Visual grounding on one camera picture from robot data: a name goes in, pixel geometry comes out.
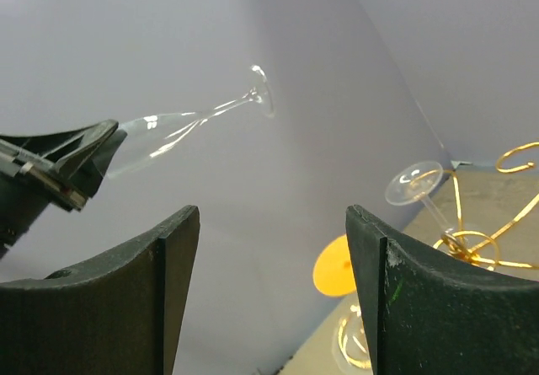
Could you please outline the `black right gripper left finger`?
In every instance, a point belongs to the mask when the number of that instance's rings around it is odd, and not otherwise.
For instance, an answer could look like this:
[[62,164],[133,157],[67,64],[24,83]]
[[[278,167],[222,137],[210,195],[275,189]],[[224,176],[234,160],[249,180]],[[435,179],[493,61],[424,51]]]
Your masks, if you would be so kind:
[[199,234],[186,206],[46,278],[4,282],[2,373],[172,373]]

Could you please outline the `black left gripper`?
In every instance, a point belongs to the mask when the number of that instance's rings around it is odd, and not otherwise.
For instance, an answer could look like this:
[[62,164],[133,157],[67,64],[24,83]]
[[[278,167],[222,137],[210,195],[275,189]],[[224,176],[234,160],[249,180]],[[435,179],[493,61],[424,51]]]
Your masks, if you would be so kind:
[[126,139],[119,122],[71,131],[1,136],[1,256],[50,205],[81,211]]

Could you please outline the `clear wine glass front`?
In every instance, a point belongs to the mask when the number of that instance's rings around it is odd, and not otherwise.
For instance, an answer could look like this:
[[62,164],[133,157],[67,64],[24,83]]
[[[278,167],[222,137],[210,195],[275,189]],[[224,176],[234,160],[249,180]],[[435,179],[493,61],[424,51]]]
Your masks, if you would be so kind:
[[350,304],[339,318],[332,339],[332,354],[342,374],[372,373],[362,312]]

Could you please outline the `clear wine glass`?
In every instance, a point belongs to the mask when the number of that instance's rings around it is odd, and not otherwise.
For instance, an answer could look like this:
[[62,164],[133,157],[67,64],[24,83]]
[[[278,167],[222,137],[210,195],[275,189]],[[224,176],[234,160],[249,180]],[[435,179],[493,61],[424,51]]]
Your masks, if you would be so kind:
[[439,225],[441,232],[453,234],[456,227],[449,223],[430,198],[430,194],[440,184],[443,174],[444,169],[436,161],[412,164],[392,178],[385,189],[385,199],[393,206],[422,202]]
[[332,354],[342,374],[372,373],[362,312],[350,304],[339,318],[332,339]]

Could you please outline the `clear champagne flute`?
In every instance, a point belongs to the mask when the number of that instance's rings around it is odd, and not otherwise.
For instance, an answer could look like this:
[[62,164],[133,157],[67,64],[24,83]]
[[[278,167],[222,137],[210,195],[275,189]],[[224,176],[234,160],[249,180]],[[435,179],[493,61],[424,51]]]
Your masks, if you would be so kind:
[[106,176],[115,179],[122,174],[145,168],[177,147],[188,135],[208,122],[239,108],[259,109],[268,118],[275,106],[266,73],[259,65],[250,68],[252,87],[237,99],[208,110],[180,111],[145,115],[119,124],[125,139],[115,152]]

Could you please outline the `yellow plastic goblet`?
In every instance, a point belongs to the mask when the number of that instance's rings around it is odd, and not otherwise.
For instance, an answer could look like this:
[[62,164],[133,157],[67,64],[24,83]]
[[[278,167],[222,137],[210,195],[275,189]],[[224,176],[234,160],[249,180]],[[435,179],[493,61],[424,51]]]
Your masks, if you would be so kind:
[[319,254],[312,269],[312,281],[327,297],[343,297],[356,290],[346,234],[331,241]]

